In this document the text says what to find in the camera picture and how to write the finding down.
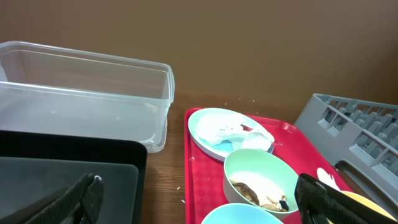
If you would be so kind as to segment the food leftovers with rice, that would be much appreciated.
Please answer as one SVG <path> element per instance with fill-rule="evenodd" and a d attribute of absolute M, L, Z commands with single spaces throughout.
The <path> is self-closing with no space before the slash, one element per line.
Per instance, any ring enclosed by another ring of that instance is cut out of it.
<path fill-rule="evenodd" d="M 266 181 L 265 185 L 252 185 L 244 182 L 229 180 L 233 187 L 253 204 L 275 212 L 288 212 L 290 210 L 284 191 L 272 181 Z"/>

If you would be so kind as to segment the light blue plate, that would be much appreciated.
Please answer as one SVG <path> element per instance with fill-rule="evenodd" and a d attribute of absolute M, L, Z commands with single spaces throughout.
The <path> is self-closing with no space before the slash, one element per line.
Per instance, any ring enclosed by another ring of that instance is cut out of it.
<path fill-rule="evenodd" d="M 233 114 L 233 115 L 243 115 L 243 114 L 222 108 L 205 108 L 194 112 L 188 119 L 188 130 L 195 144 L 210 157 L 217 159 L 219 161 L 224 161 L 225 158 L 231 152 L 236 151 L 233 150 L 232 144 L 230 142 L 223 141 L 220 145 L 211 146 L 206 141 L 200 139 L 197 135 L 197 124 L 199 120 L 205 115 L 209 114 Z M 257 121 L 253 120 L 252 118 L 249 118 L 246 115 L 243 116 L 245 116 L 245 120 L 250 126 L 253 126 L 255 123 L 258 123 Z M 268 151 L 265 152 L 271 153 L 272 151 L 273 151 L 273 146 L 271 146 L 268 149 Z"/>

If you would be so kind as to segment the green bowl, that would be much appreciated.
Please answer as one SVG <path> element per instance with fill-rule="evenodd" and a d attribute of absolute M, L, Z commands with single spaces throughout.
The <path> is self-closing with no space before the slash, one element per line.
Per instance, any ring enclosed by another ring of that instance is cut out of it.
<path fill-rule="evenodd" d="M 246 203 L 261 208 L 279 220 L 298 211 L 294 191 L 297 183 L 297 173 L 278 157 L 257 149 L 239 149 L 231 152 L 223 164 L 223 190 L 229 203 Z M 265 185 L 272 181 L 279 186 L 287 197 L 290 210 L 275 212 L 257 206 L 244 198 L 231 184 L 230 179 L 252 185 Z"/>

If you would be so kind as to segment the white napkin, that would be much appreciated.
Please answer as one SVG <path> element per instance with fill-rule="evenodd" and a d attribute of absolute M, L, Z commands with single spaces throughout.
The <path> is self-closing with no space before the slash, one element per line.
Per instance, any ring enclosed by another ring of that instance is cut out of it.
<path fill-rule="evenodd" d="M 253 128 L 244 131 L 242 124 Z M 202 117 L 197 124 L 197 135 L 211 146 L 220 145 L 223 141 L 232 144 L 233 150 L 260 149 L 268 151 L 275 142 L 273 135 L 260 124 L 250 126 L 243 115 L 209 114 Z"/>

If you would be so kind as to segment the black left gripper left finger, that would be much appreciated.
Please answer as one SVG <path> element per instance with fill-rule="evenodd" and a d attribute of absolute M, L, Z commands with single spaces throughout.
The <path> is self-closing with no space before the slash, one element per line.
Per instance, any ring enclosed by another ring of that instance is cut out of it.
<path fill-rule="evenodd" d="M 69 189 L 22 224 L 96 224 L 104 198 L 100 176 L 84 174 Z"/>

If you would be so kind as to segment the red snack wrapper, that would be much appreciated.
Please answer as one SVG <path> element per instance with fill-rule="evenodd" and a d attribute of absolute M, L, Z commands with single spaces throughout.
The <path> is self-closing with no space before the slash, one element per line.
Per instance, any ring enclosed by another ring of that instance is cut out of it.
<path fill-rule="evenodd" d="M 253 128 L 251 128 L 251 127 L 249 127 L 249 126 L 246 126 L 245 124 L 242 124 L 241 126 L 243 127 L 243 130 L 244 130 L 244 131 L 250 132 L 250 131 L 253 130 Z"/>

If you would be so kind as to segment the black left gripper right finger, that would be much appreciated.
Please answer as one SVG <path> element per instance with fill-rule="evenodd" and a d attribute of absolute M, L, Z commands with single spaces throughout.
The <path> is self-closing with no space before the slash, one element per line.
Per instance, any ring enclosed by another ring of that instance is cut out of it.
<path fill-rule="evenodd" d="M 305 173 L 298 176 L 294 195 L 303 224 L 397 224 Z"/>

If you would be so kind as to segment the yellow cup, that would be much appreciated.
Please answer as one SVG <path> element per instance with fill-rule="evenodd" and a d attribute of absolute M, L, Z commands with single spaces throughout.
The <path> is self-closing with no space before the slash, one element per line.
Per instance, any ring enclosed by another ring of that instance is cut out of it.
<path fill-rule="evenodd" d="M 357 201 L 357 202 L 359 202 L 359 203 L 361 203 L 361 204 L 373 209 L 374 211 L 376 211 L 376 212 L 378 212 L 378 213 L 380 213 L 380 214 L 382 214 L 382 215 L 384 215 L 384 216 L 396 221 L 396 219 L 390 213 L 385 211 L 382 207 L 380 207 L 378 204 L 374 203 L 370 199 L 367 199 L 367 198 L 365 198 L 365 197 L 363 197 L 363 196 L 361 196 L 359 194 L 356 194 L 354 192 L 349 192 L 349 191 L 345 191 L 345 190 L 342 190 L 341 193 L 343 193 L 346 196 L 354 199 L 355 201 Z"/>

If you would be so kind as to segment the light blue bowl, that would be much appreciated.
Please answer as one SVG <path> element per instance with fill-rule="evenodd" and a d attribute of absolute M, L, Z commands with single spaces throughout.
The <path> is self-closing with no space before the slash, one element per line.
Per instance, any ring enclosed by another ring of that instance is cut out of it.
<path fill-rule="evenodd" d="M 269 212 L 245 203 L 227 203 L 212 210 L 201 224 L 283 224 Z"/>

